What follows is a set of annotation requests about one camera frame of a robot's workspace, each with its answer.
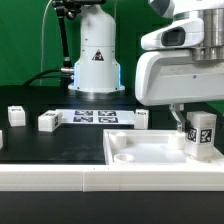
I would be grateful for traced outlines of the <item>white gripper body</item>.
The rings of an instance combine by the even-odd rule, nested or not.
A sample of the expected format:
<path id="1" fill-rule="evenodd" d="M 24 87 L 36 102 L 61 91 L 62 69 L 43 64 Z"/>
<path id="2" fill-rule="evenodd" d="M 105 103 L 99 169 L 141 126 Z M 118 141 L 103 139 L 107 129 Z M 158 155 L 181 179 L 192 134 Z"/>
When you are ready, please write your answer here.
<path id="1" fill-rule="evenodd" d="M 135 96 L 145 106 L 224 100 L 224 61 L 193 61 L 190 50 L 144 53 Z"/>

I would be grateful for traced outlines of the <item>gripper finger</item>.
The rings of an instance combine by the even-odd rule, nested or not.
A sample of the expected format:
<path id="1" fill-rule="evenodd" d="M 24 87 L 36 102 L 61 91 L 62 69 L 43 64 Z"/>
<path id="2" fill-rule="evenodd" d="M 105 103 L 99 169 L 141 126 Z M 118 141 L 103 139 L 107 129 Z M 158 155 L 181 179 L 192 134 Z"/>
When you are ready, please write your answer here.
<path id="1" fill-rule="evenodd" d="M 184 132 L 185 131 L 185 118 L 182 115 L 182 111 L 184 110 L 183 104 L 170 104 L 169 109 L 177 122 L 177 131 Z"/>

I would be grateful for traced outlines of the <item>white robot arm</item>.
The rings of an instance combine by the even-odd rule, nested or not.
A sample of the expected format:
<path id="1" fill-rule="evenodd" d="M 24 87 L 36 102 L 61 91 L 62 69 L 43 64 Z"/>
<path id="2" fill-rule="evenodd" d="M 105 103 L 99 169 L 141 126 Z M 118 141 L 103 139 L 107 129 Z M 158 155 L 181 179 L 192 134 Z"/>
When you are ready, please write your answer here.
<path id="1" fill-rule="evenodd" d="M 100 6 L 83 6 L 80 57 L 73 91 L 91 96 L 124 88 L 120 75 L 135 79 L 145 106 L 224 99 L 224 0 L 149 0 L 172 23 L 148 33 L 153 16 L 138 13 L 120 26 L 120 61 L 115 59 L 115 21 Z"/>

